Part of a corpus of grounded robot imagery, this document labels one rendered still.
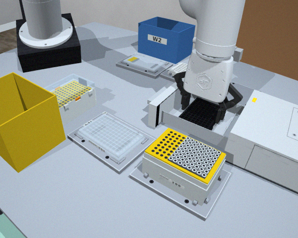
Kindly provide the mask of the blue open-top bin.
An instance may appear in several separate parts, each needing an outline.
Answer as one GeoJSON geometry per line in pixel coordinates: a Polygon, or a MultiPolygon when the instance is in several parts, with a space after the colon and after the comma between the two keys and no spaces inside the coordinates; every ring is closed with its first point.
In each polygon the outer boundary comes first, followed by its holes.
{"type": "Polygon", "coordinates": [[[138,23],[138,52],[177,64],[192,53],[195,25],[154,17],[138,23]]]}

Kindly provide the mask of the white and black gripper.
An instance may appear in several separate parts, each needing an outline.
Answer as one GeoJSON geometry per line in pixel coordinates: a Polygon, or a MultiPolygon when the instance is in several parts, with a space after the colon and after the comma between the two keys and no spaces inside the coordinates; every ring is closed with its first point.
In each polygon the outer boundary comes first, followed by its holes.
{"type": "Polygon", "coordinates": [[[191,94],[219,103],[216,123],[224,119],[226,110],[239,103],[243,96],[231,84],[233,75],[233,57],[213,58],[196,49],[192,50],[187,69],[174,75],[177,87],[182,95],[182,110],[190,103],[191,94]],[[184,82],[182,81],[184,78],[184,82]],[[230,93],[234,99],[228,101],[230,93]]]}

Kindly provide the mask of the yellow open-top bin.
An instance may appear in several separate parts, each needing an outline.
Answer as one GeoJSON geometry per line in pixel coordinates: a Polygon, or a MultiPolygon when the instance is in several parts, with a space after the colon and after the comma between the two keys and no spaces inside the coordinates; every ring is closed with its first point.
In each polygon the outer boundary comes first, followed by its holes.
{"type": "Polygon", "coordinates": [[[12,72],[0,78],[0,156],[18,173],[66,140],[55,94],[12,72]]]}

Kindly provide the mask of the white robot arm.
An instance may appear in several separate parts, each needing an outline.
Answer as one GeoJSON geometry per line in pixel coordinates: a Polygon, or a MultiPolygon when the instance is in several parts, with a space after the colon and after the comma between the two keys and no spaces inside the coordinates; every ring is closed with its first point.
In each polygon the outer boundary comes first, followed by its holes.
{"type": "MultiPolygon", "coordinates": [[[[195,49],[213,58],[233,57],[239,62],[243,49],[236,47],[246,0],[179,0],[183,12],[197,20],[195,49]]],[[[53,48],[70,39],[72,24],[61,14],[60,0],[22,0],[26,22],[21,41],[32,48],[53,48]]]]}

